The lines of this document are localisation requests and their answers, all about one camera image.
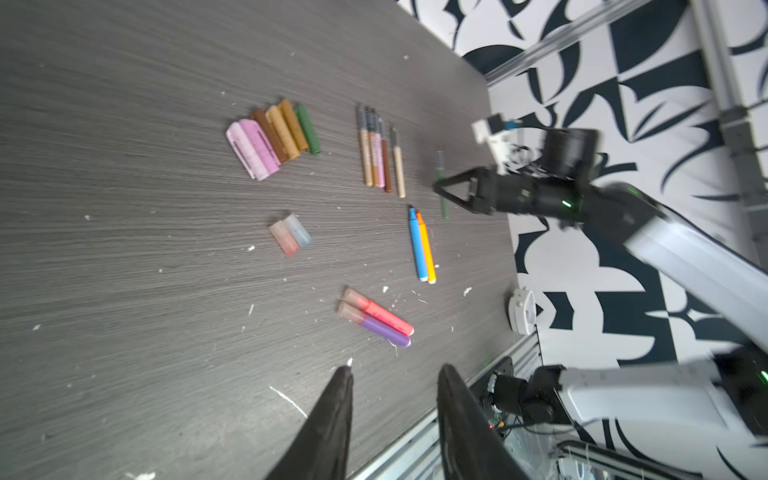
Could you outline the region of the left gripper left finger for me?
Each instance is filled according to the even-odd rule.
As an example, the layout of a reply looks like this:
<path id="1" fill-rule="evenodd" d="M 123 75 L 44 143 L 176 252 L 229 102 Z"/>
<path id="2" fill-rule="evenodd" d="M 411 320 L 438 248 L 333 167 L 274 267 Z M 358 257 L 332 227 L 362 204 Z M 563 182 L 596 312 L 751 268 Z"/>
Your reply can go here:
<path id="1" fill-rule="evenodd" d="M 296 438 L 266 479 L 346 479 L 353 418 L 353 374 L 336 369 Z"/>

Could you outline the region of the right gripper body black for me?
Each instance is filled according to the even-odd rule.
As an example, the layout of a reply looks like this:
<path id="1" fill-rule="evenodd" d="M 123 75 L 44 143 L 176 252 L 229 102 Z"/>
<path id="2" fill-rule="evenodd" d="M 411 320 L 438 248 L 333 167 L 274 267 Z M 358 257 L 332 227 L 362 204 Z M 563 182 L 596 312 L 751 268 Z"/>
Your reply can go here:
<path id="1" fill-rule="evenodd" d="M 491 168 L 477 167 L 437 180 L 432 187 L 440 197 L 475 214 L 581 217 L 582 195 L 571 180 L 518 173 L 499 175 Z"/>

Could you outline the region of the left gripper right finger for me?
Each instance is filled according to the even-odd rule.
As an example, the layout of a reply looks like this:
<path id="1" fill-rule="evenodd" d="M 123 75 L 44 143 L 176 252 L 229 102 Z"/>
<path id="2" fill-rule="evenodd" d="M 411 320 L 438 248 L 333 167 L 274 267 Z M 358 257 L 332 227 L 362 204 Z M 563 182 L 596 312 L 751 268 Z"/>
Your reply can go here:
<path id="1" fill-rule="evenodd" d="M 442 366 L 437 420 L 447 479 L 526 479 L 528 475 L 492 431 L 456 368 Z"/>

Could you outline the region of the blue highlighter marker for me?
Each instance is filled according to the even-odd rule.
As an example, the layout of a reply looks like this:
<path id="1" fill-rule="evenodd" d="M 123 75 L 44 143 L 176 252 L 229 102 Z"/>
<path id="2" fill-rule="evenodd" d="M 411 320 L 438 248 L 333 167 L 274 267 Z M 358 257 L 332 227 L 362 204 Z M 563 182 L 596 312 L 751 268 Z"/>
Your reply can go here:
<path id="1" fill-rule="evenodd" d="M 416 265 L 417 276 L 420 281 L 426 282 L 428 280 L 427 264 L 424 255 L 424 248 L 421 239 L 421 231 L 419 221 L 416 215 L 416 210 L 413 206 L 409 206 L 409 231 L 411 235 L 411 243 L 414 252 L 414 260 Z"/>

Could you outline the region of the orange highlighter marker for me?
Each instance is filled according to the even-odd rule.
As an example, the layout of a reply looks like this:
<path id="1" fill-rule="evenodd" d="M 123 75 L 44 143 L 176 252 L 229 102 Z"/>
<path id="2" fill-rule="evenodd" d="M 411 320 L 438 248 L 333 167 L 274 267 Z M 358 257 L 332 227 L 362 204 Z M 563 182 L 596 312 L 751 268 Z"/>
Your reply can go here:
<path id="1" fill-rule="evenodd" d="M 416 211 L 416 216 L 419 223 L 425 263 L 427 267 L 427 282 L 433 285 L 437 281 L 437 276 L 436 276 L 436 269 L 434 265 L 433 255 L 432 255 L 429 236 L 428 236 L 428 229 L 424 222 L 423 216 L 421 215 L 421 212 L 419 210 Z"/>

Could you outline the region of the pink pen tan cap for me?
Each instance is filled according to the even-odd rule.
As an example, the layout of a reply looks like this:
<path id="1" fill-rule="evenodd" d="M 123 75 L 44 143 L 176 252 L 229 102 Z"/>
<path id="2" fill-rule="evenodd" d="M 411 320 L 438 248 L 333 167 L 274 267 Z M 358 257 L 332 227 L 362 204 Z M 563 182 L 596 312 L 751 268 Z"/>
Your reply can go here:
<path id="1" fill-rule="evenodd" d="M 386 186 L 386 181 L 384 178 L 385 171 L 384 171 L 384 165 L 383 165 L 380 118 L 376 111 L 372 112 L 372 116 L 373 116 L 373 130 L 374 130 L 374 150 L 375 150 L 375 167 L 376 167 L 376 173 L 377 173 L 377 187 L 384 189 Z"/>

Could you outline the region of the purple highlighter marker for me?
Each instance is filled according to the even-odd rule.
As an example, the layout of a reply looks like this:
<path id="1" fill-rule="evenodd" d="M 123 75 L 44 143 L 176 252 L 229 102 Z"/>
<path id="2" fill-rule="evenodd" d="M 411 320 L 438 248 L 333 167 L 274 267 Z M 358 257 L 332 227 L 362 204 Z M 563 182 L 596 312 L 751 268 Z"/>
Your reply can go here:
<path id="1" fill-rule="evenodd" d="M 388 340 L 395 346 L 409 347 L 411 339 L 398 330 L 384 324 L 363 311 L 340 301 L 337 306 L 337 313 L 344 319 L 355 323 L 377 335 Z"/>

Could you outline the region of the beige fountain pen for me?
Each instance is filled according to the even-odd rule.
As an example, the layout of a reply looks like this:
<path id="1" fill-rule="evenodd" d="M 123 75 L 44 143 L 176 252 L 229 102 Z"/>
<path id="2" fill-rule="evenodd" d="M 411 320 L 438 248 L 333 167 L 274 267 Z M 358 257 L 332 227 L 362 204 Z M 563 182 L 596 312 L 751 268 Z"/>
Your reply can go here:
<path id="1" fill-rule="evenodd" d="M 359 132 L 359 141 L 361 156 L 363 162 L 363 174 L 364 182 L 368 187 L 372 187 L 374 183 L 373 171 L 372 171 L 372 159 L 369 143 L 369 130 L 367 125 L 366 111 L 362 106 L 357 108 L 357 123 Z"/>

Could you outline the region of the pink highlighter marker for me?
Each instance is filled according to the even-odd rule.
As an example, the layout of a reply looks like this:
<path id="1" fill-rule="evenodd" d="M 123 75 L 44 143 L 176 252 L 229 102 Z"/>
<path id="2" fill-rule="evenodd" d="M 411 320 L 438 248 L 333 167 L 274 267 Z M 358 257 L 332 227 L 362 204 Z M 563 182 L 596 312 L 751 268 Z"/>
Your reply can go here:
<path id="1" fill-rule="evenodd" d="M 415 332 L 415 329 L 411 324 L 402 320 L 351 287 L 345 289 L 343 300 L 408 337 L 412 336 Z"/>

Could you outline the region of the clear blue marker cap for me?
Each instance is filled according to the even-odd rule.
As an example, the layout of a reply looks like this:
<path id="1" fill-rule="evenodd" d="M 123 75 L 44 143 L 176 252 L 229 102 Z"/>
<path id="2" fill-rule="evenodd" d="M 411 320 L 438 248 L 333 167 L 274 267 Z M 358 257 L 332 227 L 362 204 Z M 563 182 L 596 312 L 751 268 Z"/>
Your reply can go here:
<path id="1" fill-rule="evenodd" d="M 288 215 L 283 219 L 283 222 L 300 248 L 308 247 L 312 243 L 311 235 L 295 214 Z"/>

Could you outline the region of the clear orange marker cap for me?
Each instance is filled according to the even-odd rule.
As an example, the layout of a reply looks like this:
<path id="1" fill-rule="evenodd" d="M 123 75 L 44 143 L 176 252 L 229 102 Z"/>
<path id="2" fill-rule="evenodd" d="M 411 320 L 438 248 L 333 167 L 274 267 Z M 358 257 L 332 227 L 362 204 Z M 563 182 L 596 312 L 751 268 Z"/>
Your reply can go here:
<path id="1" fill-rule="evenodd" d="M 298 242 L 283 220 L 278 220 L 270 225 L 269 231 L 285 255 L 292 256 L 300 250 Z"/>

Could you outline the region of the light pink pen cap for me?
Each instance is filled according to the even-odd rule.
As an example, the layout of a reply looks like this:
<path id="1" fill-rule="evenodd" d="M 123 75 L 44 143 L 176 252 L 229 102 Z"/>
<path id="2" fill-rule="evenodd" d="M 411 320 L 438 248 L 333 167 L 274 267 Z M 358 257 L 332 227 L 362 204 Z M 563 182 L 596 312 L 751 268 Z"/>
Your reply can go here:
<path id="1" fill-rule="evenodd" d="M 261 157 L 256 152 L 240 122 L 231 124 L 225 136 L 252 180 L 262 181 L 269 176 Z"/>

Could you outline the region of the cream pen purple cap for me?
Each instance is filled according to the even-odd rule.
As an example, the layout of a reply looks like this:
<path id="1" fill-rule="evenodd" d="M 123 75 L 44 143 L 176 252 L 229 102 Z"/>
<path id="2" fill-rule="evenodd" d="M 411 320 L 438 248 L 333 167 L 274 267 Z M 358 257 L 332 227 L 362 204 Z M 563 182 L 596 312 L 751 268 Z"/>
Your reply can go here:
<path id="1" fill-rule="evenodd" d="M 398 197 L 404 199 L 406 197 L 405 176 L 403 168 L 402 150 L 398 141 L 398 131 L 395 127 L 390 130 L 391 143 L 393 149 L 394 158 L 394 171 L 396 175 L 397 194 Z"/>

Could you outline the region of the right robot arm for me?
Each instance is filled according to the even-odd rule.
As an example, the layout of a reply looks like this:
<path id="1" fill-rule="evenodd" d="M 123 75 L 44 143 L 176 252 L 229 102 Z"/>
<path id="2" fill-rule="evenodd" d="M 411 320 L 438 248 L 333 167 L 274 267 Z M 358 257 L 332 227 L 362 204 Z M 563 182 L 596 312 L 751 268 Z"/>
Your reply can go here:
<path id="1" fill-rule="evenodd" d="M 594 129 L 550 129 L 530 164 L 434 183 L 472 213 L 527 216 L 515 237 L 548 364 L 498 376 L 490 401 L 522 423 L 606 433 L 687 426 L 767 442 L 767 274 L 609 167 Z"/>

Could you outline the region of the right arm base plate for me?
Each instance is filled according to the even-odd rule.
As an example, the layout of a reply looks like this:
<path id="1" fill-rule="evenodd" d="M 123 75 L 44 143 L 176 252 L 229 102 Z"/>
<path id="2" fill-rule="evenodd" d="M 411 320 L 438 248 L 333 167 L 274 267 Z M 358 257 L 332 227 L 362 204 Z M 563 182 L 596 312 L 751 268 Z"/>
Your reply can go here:
<path id="1" fill-rule="evenodd" d="M 512 412 L 515 403 L 512 387 L 513 361 L 510 356 L 504 356 L 471 385 L 470 391 L 481 413 L 489 423 L 505 420 Z"/>

